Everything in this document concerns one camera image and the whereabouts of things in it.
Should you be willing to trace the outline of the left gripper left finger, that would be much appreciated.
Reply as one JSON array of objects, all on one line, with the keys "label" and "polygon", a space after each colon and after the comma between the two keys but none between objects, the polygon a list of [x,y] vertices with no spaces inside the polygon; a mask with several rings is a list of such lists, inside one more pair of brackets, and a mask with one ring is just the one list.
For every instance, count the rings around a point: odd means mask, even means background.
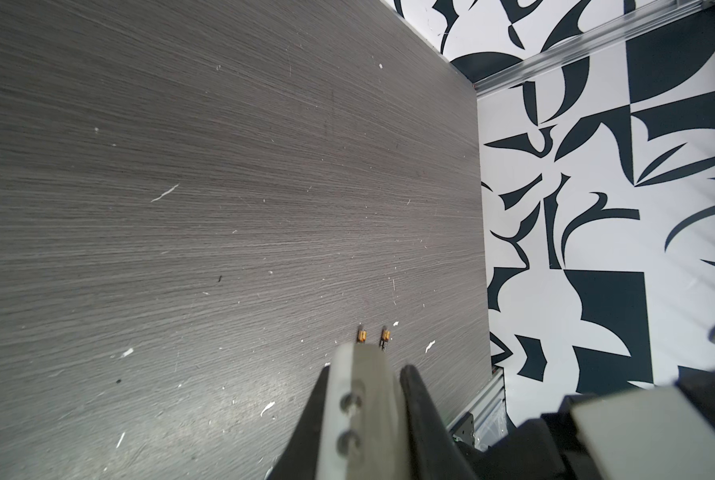
[{"label": "left gripper left finger", "polygon": [[330,366],[325,366],[287,447],[267,476],[269,480],[316,478],[329,374]]}]

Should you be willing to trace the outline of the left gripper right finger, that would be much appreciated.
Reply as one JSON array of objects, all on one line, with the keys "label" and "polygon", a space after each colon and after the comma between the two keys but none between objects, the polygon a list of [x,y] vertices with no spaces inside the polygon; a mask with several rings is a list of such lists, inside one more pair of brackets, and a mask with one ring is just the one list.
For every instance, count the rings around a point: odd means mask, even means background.
[{"label": "left gripper right finger", "polygon": [[475,479],[475,473],[455,446],[417,367],[406,365],[399,374],[405,394],[415,479]]}]

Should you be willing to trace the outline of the white remote control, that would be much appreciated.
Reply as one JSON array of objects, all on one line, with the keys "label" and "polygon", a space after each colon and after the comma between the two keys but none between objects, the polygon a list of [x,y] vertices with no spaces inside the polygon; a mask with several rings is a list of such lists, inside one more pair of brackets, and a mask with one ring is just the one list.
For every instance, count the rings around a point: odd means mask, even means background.
[{"label": "white remote control", "polygon": [[405,395],[381,348],[338,347],[329,365],[317,479],[411,479]]}]

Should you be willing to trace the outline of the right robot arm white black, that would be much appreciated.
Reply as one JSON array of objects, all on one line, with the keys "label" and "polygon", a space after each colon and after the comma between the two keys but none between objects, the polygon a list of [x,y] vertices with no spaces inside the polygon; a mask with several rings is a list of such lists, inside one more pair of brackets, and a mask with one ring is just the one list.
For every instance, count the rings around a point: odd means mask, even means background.
[{"label": "right robot arm white black", "polygon": [[567,396],[486,450],[457,447],[479,479],[715,479],[715,371]]}]

